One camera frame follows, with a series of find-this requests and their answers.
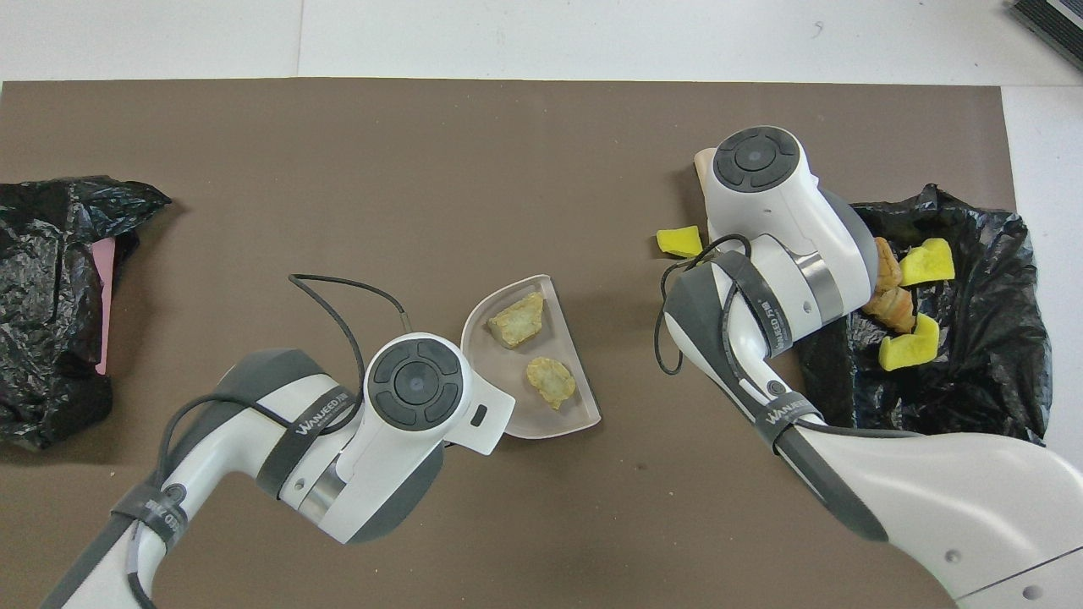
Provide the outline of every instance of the yellow sponge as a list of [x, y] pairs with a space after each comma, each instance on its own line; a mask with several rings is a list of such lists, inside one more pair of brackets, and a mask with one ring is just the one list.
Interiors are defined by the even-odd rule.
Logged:
[[879, 350], [880, 367], [890, 372], [931, 362], [936, 359], [939, 347], [940, 326], [937, 325], [937, 321], [918, 313], [914, 334], [904, 334], [896, 338], [884, 337]]
[[925, 243], [911, 249], [899, 261], [899, 267], [902, 269], [902, 283], [899, 285], [955, 278], [951, 246], [938, 237], [925, 239]]
[[666, 254], [673, 254], [681, 258], [692, 258], [703, 251], [703, 242], [700, 241], [700, 229], [696, 226], [663, 230], [658, 231], [655, 236], [658, 239], [658, 249]]

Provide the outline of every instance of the black plastic bag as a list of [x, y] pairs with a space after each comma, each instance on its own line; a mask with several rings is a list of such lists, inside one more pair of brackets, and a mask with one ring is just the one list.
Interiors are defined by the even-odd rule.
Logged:
[[0, 184], [0, 440], [44, 449], [109, 413], [91, 244], [115, 237], [119, 270], [169, 203], [107, 177]]
[[901, 203], [853, 209], [899, 258], [929, 237], [951, 245], [955, 280], [906, 288], [915, 309], [940, 325], [940, 348], [930, 363], [885, 372], [877, 353], [888, 331], [856, 311], [797, 344], [808, 398], [832, 425], [1041, 444], [1052, 358], [1022, 218], [970, 207], [936, 184]]

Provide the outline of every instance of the brown surface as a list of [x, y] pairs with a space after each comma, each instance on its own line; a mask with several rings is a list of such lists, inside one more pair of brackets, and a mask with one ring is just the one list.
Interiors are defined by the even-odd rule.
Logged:
[[[340, 546], [227, 478], [167, 558], [169, 607], [949, 607], [846, 531], [695, 370], [655, 367], [652, 235], [703, 225], [692, 155], [770, 122], [850, 200], [938, 182], [1014, 207], [999, 91], [725, 83], [248, 80], [5, 83], [0, 181], [107, 173], [175, 197], [116, 293], [116, 407], [44, 454], [0, 448], [0, 604], [38, 602], [151, 468], [169, 415], [246, 352], [353, 383], [288, 272], [395, 294], [457, 338], [538, 272], [561, 289], [600, 425], [454, 449], [392, 535]], [[328, 289], [371, 354], [389, 308]]]

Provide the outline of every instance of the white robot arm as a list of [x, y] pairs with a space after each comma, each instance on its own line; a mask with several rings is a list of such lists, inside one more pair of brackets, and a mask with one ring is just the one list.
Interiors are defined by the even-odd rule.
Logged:
[[743, 238], [669, 293], [665, 322], [681, 352], [832, 514], [908, 553], [960, 607], [1079, 607], [1083, 476], [1067, 462], [999, 436], [832, 428], [767, 365], [866, 302], [876, 277], [872, 235], [818, 187], [800, 143], [756, 127], [695, 166], [712, 238]]
[[[444, 442], [490, 454], [514, 399], [475, 374], [452, 342], [431, 334], [396, 338], [354, 396], [304, 353], [252, 353], [219, 384], [178, 441], [161, 476], [136, 485], [42, 607], [153, 607], [148, 594], [166, 553], [225, 474], [243, 471], [273, 497], [341, 543], [389, 533], [429, 489]], [[243, 405], [255, 402], [286, 422]], [[323, 430], [334, 429], [330, 433]]]

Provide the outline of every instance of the black cable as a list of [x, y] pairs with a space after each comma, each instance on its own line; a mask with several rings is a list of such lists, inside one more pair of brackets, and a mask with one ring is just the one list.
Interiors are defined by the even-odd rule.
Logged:
[[[744, 235], [738, 233], [731, 233], [725, 236], [720, 236], [715, 241], [710, 242], [710, 244], [707, 245], [707, 247], [703, 248], [700, 251], [700, 254], [697, 254], [691, 260], [681, 260], [680, 262], [670, 264], [669, 268], [667, 268], [665, 272], [662, 273], [662, 281], [660, 282], [661, 283], [660, 287], [662, 289], [662, 307], [658, 308], [658, 316], [654, 320], [654, 360], [658, 363], [658, 368], [661, 368], [662, 372], [668, 374], [669, 376], [674, 376], [680, 372], [681, 366], [684, 364], [684, 354], [681, 353], [680, 351], [677, 352], [677, 366], [675, 366], [674, 368], [667, 367], [665, 362], [662, 360], [662, 347], [658, 344], [658, 339], [662, 333], [662, 321], [665, 316], [665, 310], [666, 310], [666, 298], [667, 298], [666, 280], [669, 278], [670, 273], [673, 273], [674, 271], [676, 271], [681, 267], [684, 268], [683, 272], [688, 272], [689, 269], [695, 268], [695, 265], [702, 262], [703, 259], [706, 258], [708, 254], [714, 251], [716, 247], [722, 245], [728, 241], [741, 242], [741, 245], [744, 247], [744, 255], [747, 258], [752, 258], [752, 242], [749, 242], [748, 238], [745, 237]], [[729, 309], [730, 302], [733, 300], [733, 295], [735, 291], [736, 291], [736, 284], [730, 287], [730, 293], [726, 297], [726, 306], [725, 306], [726, 309]]]
[[794, 425], [804, 427], [805, 429], [821, 431], [823, 433], [850, 436], [853, 438], [921, 438], [924, 436], [923, 433], [906, 431], [905, 429], [859, 429], [856, 427], [837, 427], [834, 425], [820, 425], [819, 423], [811, 423], [800, 418], [795, 420]]
[[366, 289], [368, 291], [371, 291], [373, 294], [382, 296], [389, 302], [391, 302], [395, 307], [395, 309], [399, 310], [399, 319], [402, 321], [403, 329], [406, 333], [410, 332], [409, 316], [406, 314], [406, 310], [403, 308], [402, 303], [400, 303], [394, 296], [391, 296], [387, 291], [383, 291], [382, 289], [376, 286], [371, 286], [361, 282], [355, 282], [353, 280], [344, 280], [342, 277], [331, 277], [327, 275], [310, 275], [310, 274], [293, 273], [290, 274], [288, 278], [290, 283], [301, 288], [302, 291], [304, 291], [305, 294], [309, 295], [310, 298], [315, 300], [316, 303], [319, 304], [324, 309], [324, 311], [326, 311], [327, 314], [331, 316], [332, 320], [335, 320], [335, 323], [338, 324], [339, 329], [342, 331], [342, 334], [345, 335], [345, 339], [350, 342], [350, 349], [353, 350], [354, 362], [356, 362], [357, 364], [357, 396], [354, 399], [353, 405], [350, 406], [350, 412], [347, 413], [344, 418], [342, 418], [338, 423], [325, 427], [324, 430], [319, 432], [321, 436], [326, 436], [328, 433], [334, 433], [339, 429], [342, 429], [343, 427], [349, 425], [350, 422], [353, 420], [355, 416], [357, 416], [357, 413], [361, 412], [361, 405], [365, 399], [364, 396], [365, 359], [361, 354], [361, 347], [357, 346], [357, 339], [353, 336], [353, 332], [350, 329], [350, 324], [345, 323], [345, 320], [342, 319], [342, 315], [339, 315], [338, 311], [336, 311], [335, 308], [327, 302], [327, 300], [325, 300], [322, 296], [319, 296], [319, 294], [317, 294], [316, 290], [305, 285], [304, 282], [312, 281], [312, 282], [324, 282], [324, 283], [348, 285], [351, 287]]
[[160, 489], [162, 484], [166, 483], [166, 477], [169, 472], [166, 471], [166, 462], [169, 458], [169, 444], [172, 443], [173, 431], [177, 429], [177, 424], [180, 423], [181, 417], [194, 410], [195, 407], [206, 404], [207, 402], [230, 402], [233, 404], [238, 404], [252, 409], [253, 411], [260, 413], [261, 415], [270, 418], [271, 420], [282, 425], [283, 427], [289, 427], [289, 422], [285, 418], [278, 416], [273, 411], [252, 402], [251, 400], [246, 400], [244, 398], [238, 398], [236, 396], [231, 396], [229, 393], [208, 393], [206, 396], [200, 396], [195, 400], [181, 406], [179, 411], [173, 413], [173, 416], [166, 424], [166, 430], [161, 435], [161, 443], [158, 445], [158, 467], [154, 471], [155, 484]]
[[688, 264], [688, 261], [677, 262], [676, 264], [670, 264], [668, 269], [662, 273], [662, 282], [660, 287], [662, 288], [662, 307], [658, 308], [658, 316], [654, 320], [654, 360], [658, 363], [658, 367], [662, 372], [674, 376], [680, 372], [680, 367], [684, 364], [684, 353], [680, 350], [677, 351], [677, 366], [673, 370], [666, 367], [666, 363], [662, 360], [662, 346], [658, 344], [658, 337], [662, 333], [662, 320], [666, 312], [666, 280], [669, 278], [669, 273], [676, 271], [677, 269]]

